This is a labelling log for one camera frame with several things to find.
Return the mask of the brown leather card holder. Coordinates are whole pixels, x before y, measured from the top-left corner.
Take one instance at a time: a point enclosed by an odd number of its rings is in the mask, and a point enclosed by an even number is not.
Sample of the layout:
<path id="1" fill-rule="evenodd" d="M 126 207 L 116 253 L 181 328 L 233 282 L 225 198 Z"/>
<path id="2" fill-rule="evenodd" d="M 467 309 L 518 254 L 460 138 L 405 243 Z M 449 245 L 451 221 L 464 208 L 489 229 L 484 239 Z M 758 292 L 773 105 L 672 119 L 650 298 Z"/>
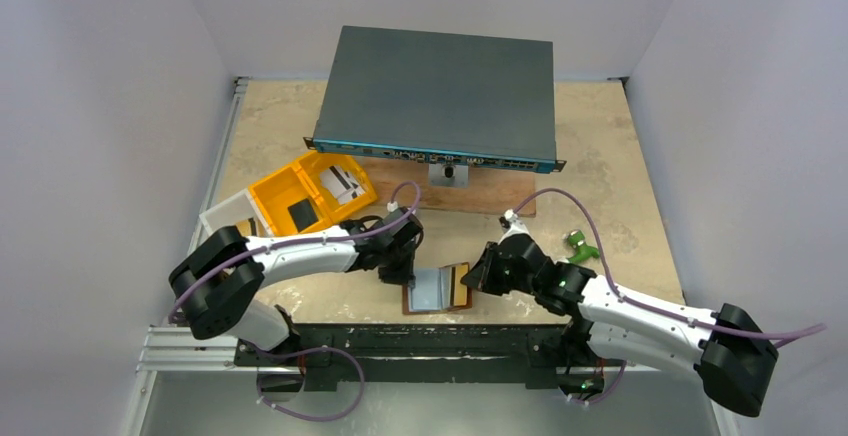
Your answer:
<path id="1" fill-rule="evenodd" d="M 412 283 L 402 291 L 402 313 L 443 314 L 470 309 L 472 289 L 462 283 L 470 269 L 468 262 L 416 269 Z"/>

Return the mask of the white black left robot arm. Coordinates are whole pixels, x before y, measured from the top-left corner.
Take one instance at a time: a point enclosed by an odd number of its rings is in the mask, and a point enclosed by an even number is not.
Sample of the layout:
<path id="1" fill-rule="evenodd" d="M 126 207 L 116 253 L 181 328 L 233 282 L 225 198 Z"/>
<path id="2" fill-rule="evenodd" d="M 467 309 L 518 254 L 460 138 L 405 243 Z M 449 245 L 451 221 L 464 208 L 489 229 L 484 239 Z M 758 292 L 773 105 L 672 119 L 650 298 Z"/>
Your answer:
<path id="1" fill-rule="evenodd" d="M 197 340 L 230 335 L 265 353 L 294 353 L 300 336 L 290 314 L 260 302 L 260 289 L 319 273 L 370 270 L 386 284 L 402 285 L 414 277 L 422 239 L 423 225 L 406 207 L 286 237 L 244 236 L 225 226 L 170 273 L 172 312 L 183 315 Z"/>

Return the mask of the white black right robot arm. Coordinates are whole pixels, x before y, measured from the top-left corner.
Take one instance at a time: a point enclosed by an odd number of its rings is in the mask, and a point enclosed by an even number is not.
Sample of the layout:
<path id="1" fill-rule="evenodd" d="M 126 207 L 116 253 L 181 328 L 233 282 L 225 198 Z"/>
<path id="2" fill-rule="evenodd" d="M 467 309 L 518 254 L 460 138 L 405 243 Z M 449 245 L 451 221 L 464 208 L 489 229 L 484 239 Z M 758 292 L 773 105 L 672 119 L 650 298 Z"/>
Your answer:
<path id="1" fill-rule="evenodd" d="M 613 291 L 594 270 L 553 260 L 527 234 L 487 243 L 462 282 L 491 295 L 531 295 L 570 317 L 576 340 L 596 357 L 696 376 L 727 410 L 747 417 L 762 411 L 779 352 L 738 306 L 714 311 Z"/>

